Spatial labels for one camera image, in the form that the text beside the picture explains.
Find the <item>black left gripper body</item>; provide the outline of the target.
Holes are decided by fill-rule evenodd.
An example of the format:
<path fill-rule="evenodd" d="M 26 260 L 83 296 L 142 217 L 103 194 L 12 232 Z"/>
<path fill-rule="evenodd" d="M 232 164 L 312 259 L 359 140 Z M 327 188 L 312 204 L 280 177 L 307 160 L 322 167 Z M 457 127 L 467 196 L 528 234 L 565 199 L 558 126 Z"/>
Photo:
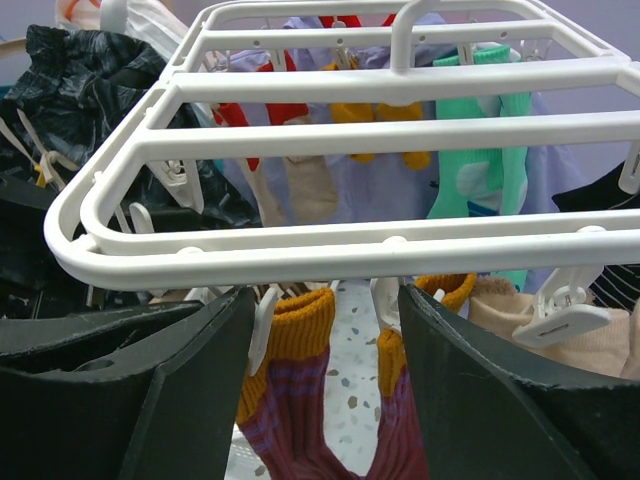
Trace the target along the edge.
<path fill-rule="evenodd" d="M 68 275 L 43 233 L 55 193 L 1 176 L 1 317 L 57 318 L 81 312 L 183 302 L 184 292 L 151 294 L 94 289 Z"/>

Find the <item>maroon purple striped sock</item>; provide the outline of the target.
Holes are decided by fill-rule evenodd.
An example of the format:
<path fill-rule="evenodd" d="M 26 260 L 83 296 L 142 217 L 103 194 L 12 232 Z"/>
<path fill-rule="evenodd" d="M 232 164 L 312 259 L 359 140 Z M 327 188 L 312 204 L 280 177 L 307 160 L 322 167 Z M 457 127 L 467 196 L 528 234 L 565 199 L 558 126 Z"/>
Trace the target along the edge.
<path fill-rule="evenodd" d="M 368 479 L 426 479 L 418 414 L 413 397 L 398 307 L 398 278 L 373 279 L 370 290 L 380 327 L 377 338 L 380 419 Z"/>
<path fill-rule="evenodd" d="M 264 360 L 244 378 L 236 423 L 273 479 L 358 477 L 324 438 L 334 318 L 328 287 L 277 302 Z"/>

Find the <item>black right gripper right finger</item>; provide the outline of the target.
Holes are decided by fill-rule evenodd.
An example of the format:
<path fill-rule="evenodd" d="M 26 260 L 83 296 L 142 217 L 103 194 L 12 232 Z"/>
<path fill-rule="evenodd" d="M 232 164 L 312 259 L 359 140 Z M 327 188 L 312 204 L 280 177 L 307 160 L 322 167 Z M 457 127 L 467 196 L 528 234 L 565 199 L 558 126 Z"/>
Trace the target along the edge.
<path fill-rule="evenodd" d="M 638 478 L 638 382 L 521 349 L 415 286 L 399 313 L 431 478 Z"/>

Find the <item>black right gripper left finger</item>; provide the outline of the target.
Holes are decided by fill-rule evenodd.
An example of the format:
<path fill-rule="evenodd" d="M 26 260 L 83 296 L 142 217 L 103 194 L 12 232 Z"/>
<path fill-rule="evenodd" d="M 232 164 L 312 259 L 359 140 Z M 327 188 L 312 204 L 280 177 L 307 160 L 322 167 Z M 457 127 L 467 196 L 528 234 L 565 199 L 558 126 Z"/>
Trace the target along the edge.
<path fill-rule="evenodd" d="M 1 323 L 5 479 L 220 479 L 251 290 Z"/>

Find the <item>white plastic sock hanger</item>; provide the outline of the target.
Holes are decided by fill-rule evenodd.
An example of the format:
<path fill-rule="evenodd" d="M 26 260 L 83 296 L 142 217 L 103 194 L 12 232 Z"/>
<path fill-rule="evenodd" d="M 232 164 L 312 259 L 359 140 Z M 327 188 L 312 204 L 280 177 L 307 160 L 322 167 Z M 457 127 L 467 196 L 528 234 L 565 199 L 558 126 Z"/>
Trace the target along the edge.
<path fill-rule="evenodd" d="M 185 103 L 370 103 L 498 96 L 615 85 L 639 91 L 628 55 L 540 1 L 495 1 L 495 23 L 422 26 L 431 11 L 482 10 L 482 1 L 230 1 L 204 9 L 159 81 L 57 196 L 44 236 L 61 267 L 87 284 L 142 290 L 289 280 L 398 278 L 554 267 L 513 337 L 547 347 L 599 332 L 614 319 L 584 302 L 601 267 L 639 258 L 639 217 L 601 211 L 408 220 L 248 230 L 122 233 L 108 222 L 143 166 L 202 159 L 326 156 L 638 138 L 637 111 L 284 126 L 172 129 Z M 390 27 L 324 28 L 319 16 Z M 510 63 L 475 53 L 511 48 Z M 325 70 L 334 61 L 357 70 Z"/>

